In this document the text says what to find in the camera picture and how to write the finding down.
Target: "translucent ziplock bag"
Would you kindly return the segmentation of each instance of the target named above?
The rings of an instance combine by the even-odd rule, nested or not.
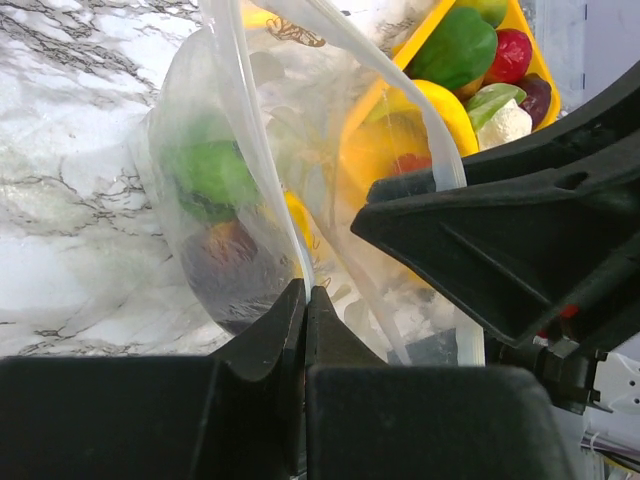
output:
[[[255,320],[291,278],[304,276],[308,286],[328,287],[345,323],[386,360],[440,361],[428,350],[451,353],[455,341],[424,348],[419,341],[459,327],[458,361],[480,363],[481,330],[349,231],[362,205],[345,178],[351,162],[367,155],[428,150],[441,189],[465,185],[444,123],[331,4],[256,4],[276,16],[245,30],[236,0],[201,2],[206,27],[178,52],[148,119],[152,201],[194,292],[215,321],[238,333],[230,325]],[[358,118],[359,102],[381,77],[421,107],[417,117],[366,125]],[[311,226],[299,215],[292,221],[296,202],[286,202],[283,188],[304,205]],[[212,268],[209,257],[229,248],[235,268],[222,269],[219,260]]]

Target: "yellow plastic bin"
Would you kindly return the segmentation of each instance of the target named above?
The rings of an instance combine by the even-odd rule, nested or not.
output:
[[[400,69],[405,69],[454,3],[455,0],[441,0],[409,40],[396,49],[393,62]],[[509,0],[507,15],[497,29],[504,28],[514,28],[529,36],[533,45],[533,58],[527,74],[536,73],[551,85],[551,105],[537,128],[539,130],[556,120],[562,102],[518,0]],[[337,191],[342,200],[354,209],[364,205],[371,185],[390,174],[392,165],[399,156],[408,152],[417,156],[428,155],[424,130],[415,132],[415,127],[397,119],[388,122],[387,128],[376,124],[363,125],[387,88],[382,79],[376,81],[356,103],[345,124],[337,172]]]

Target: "clear plastic bag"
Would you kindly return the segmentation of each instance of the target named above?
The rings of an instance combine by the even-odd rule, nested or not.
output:
[[[274,14],[262,28],[243,26],[237,0],[200,2],[206,26],[176,55],[146,124],[141,176],[196,296],[237,334],[304,276],[327,286],[341,318],[386,360],[442,363],[456,350],[451,335],[421,340],[460,327],[471,357],[458,349],[458,360],[479,363],[481,330],[463,328],[450,303],[349,230],[368,158],[384,169],[428,151],[440,189],[465,186],[441,118],[331,4],[255,3]],[[382,79],[421,112],[367,123],[359,105]],[[285,191],[312,221],[289,215]]]

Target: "brown logo on bag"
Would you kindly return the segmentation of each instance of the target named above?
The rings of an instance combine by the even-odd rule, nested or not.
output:
[[[327,43],[324,38],[281,17],[267,20],[267,30],[278,40],[293,40],[307,47],[320,48]]]

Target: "red tomato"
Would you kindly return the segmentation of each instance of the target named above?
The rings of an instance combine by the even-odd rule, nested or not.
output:
[[[485,83],[516,83],[531,65],[533,46],[526,33],[512,28],[498,30],[498,51]]]
[[[415,153],[406,153],[393,162],[393,175],[402,175],[429,167],[431,167],[430,157],[418,157]]]

